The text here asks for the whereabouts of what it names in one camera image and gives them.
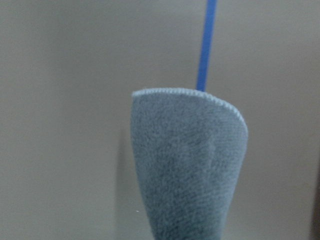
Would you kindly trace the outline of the grey cloth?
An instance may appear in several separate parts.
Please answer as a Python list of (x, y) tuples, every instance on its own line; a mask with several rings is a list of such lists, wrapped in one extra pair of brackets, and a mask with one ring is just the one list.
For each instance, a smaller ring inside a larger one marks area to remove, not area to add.
[(130, 135), (153, 237), (219, 240), (247, 150), (239, 110), (194, 89), (138, 90)]

